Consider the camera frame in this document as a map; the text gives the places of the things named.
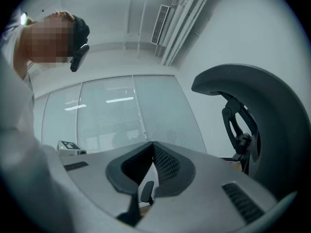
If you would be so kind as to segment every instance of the ceiling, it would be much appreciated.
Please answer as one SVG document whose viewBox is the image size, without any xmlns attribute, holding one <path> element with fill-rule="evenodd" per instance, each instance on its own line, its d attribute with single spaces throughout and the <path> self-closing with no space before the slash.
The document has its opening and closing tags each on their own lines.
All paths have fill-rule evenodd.
<svg viewBox="0 0 311 233">
<path fill-rule="evenodd" d="M 83 18 L 90 27 L 88 44 L 103 45 L 125 41 L 138 42 L 140 21 L 145 0 L 25 0 L 22 12 L 35 19 L 67 10 Z M 161 4 L 170 6 L 172 0 L 148 0 L 143 21 L 141 42 L 150 42 L 158 10 Z M 125 29 L 129 11 L 128 28 Z"/>
</svg>

